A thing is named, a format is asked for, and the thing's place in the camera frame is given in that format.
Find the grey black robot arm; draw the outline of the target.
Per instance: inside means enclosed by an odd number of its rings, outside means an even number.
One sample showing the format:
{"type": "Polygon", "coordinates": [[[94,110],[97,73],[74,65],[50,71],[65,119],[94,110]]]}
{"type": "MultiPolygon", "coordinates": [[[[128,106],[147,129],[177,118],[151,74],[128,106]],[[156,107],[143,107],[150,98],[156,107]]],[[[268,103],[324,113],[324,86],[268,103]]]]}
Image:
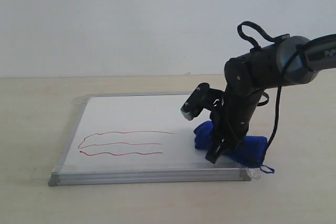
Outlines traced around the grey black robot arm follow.
{"type": "Polygon", "coordinates": [[[288,37],[229,59],[224,67],[225,90],[209,90],[214,128],[206,160],[214,164],[222,154],[241,145],[265,90],[307,84],[321,70],[333,68],[334,34],[314,40],[288,37]]]}

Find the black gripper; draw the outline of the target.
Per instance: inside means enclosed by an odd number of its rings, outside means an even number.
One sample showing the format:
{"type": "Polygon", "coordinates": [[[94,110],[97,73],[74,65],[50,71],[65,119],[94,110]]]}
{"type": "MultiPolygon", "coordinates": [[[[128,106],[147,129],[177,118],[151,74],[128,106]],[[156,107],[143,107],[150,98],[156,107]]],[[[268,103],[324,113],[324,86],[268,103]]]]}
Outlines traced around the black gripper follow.
{"type": "Polygon", "coordinates": [[[205,159],[215,164],[221,155],[233,151],[244,139],[249,130],[249,123],[255,109],[260,104],[264,89],[240,95],[233,88],[224,91],[223,106],[211,112],[214,127],[211,131],[211,144],[205,159]]]}

